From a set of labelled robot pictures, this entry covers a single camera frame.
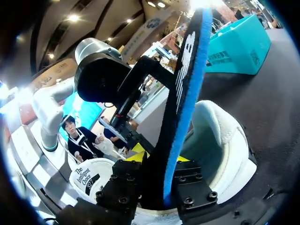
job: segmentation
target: display screen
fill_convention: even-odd
[[[103,109],[94,102],[86,102],[79,97],[77,92],[69,96],[64,105],[64,115],[71,115],[75,118],[76,127],[85,127],[91,129],[96,119],[99,117]],[[65,140],[68,140],[66,131],[61,127],[60,134]]]

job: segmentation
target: lanyard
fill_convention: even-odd
[[[76,129],[76,132],[77,132],[78,135],[79,135],[79,138],[77,139],[78,141],[79,141],[81,138],[85,137],[84,134],[83,134],[79,129]],[[70,140],[71,140],[71,142],[73,142],[73,143],[76,144],[77,146],[80,146],[80,147],[82,147],[83,149],[85,149],[85,150],[89,151],[90,153],[94,154],[94,153],[90,150],[90,148],[88,147],[87,143],[85,143],[85,141],[82,143],[82,145],[79,145],[78,142],[77,142],[76,140],[74,140],[74,138],[72,138],[71,136],[70,136]]]

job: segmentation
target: young man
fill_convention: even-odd
[[[67,146],[73,156],[79,161],[103,157],[103,153],[94,147],[93,143],[99,144],[103,137],[97,137],[94,133],[85,127],[76,128],[75,119],[72,116],[64,116],[62,128],[68,133],[69,139]]]
[[[109,120],[105,118],[104,116],[101,116],[101,119],[107,124],[109,124]],[[113,132],[111,132],[109,129],[104,128],[103,134],[106,138],[112,141],[114,146],[118,149],[122,149],[123,147],[126,147],[126,144],[120,140],[119,137],[117,137]]]

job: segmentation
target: shoe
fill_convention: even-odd
[[[181,156],[201,166],[203,178],[218,193],[218,204],[235,196],[256,172],[242,126],[228,112],[205,100],[196,103]]]

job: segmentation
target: black shirt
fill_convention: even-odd
[[[99,149],[96,149],[93,145],[93,143],[95,143],[95,139],[97,136],[85,127],[79,127],[77,129],[79,129],[83,133],[83,135],[86,137],[84,142],[88,145],[90,150],[92,152],[94,152],[98,158],[102,158],[103,152],[101,152]],[[73,143],[70,140],[70,137],[67,141],[67,146],[73,156],[75,156],[75,152],[78,151],[84,161],[87,159],[94,158],[93,154],[91,152],[89,152],[86,149],[84,149],[83,147],[78,146],[77,144]]]
[[[105,128],[103,131],[103,134],[106,138],[111,139],[112,137],[115,137],[116,135],[111,132],[109,129]],[[118,149],[122,149],[123,147],[126,146],[126,144],[121,140],[118,139],[115,142],[113,142],[114,146],[116,146]]]
[[[234,15],[238,20],[244,18],[244,16],[242,15],[242,12],[239,9],[236,11],[236,13]]]

